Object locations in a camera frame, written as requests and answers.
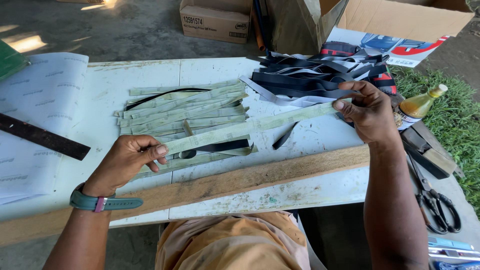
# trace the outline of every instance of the bottle label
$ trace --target bottle label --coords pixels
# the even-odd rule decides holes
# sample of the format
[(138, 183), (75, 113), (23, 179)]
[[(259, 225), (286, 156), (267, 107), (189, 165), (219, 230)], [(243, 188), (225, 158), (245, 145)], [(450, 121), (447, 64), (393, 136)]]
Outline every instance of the bottle label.
[(415, 118), (408, 116), (406, 113), (400, 109), (400, 106), (396, 106), (395, 109), (393, 110), (394, 112), (398, 113), (400, 117), (402, 118), (402, 126), (398, 128), (398, 130), (404, 130), (408, 128), (409, 126), (415, 124), (416, 122), (420, 121), (421, 118)]

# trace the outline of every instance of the green watch strap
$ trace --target green watch strap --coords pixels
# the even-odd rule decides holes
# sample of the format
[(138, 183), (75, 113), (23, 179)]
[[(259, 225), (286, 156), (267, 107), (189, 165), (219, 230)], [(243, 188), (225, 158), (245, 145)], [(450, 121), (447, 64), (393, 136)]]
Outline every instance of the green watch strap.
[(101, 200), (103, 207), (99, 207), (100, 211), (133, 209), (141, 206), (144, 201), (140, 198), (115, 198), (115, 194), (110, 197), (100, 199), (81, 193), (79, 190), (74, 190), (70, 196), (70, 205), (82, 209), (96, 211), (97, 202)]

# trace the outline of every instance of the green book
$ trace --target green book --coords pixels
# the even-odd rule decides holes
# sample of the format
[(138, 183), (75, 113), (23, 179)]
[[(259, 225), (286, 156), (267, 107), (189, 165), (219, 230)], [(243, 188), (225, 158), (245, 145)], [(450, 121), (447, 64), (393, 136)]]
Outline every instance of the green book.
[(30, 60), (0, 40), (0, 81), (28, 66)]

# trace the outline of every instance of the wristwatch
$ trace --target wristwatch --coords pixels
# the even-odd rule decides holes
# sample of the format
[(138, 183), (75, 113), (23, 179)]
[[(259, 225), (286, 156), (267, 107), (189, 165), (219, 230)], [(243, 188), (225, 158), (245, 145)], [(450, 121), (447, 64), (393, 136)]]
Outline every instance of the wristwatch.
[(144, 201), (140, 198), (92, 197), (82, 193), (85, 182), (78, 185), (70, 195), (70, 205), (82, 209), (101, 212), (104, 210), (133, 209), (141, 206)]

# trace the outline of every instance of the bottle cap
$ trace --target bottle cap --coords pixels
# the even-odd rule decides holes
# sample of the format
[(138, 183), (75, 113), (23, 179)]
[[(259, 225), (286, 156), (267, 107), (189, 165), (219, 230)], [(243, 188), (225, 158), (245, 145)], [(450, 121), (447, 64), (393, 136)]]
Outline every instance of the bottle cap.
[(437, 88), (442, 92), (445, 92), (448, 90), (448, 87), (446, 85), (438, 85)]

